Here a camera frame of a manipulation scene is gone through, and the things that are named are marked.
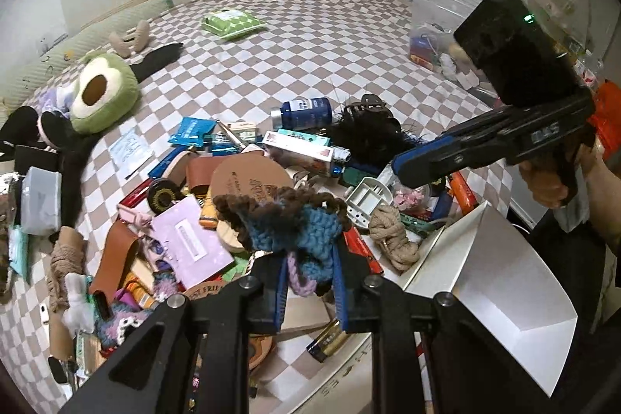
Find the person right hand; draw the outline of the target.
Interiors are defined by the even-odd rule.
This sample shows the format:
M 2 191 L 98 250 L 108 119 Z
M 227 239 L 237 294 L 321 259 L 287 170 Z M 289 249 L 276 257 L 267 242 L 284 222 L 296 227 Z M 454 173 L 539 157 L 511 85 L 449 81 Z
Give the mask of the person right hand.
M 585 181 L 598 168 L 603 160 L 597 151 L 580 147 L 578 163 L 582 168 Z M 559 175 L 552 170 L 536 167 L 532 162 L 524 161 L 519 164 L 519 172 L 534 200 L 548 209 L 557 209 L 568 199 L 568 188 L 561 182 Z

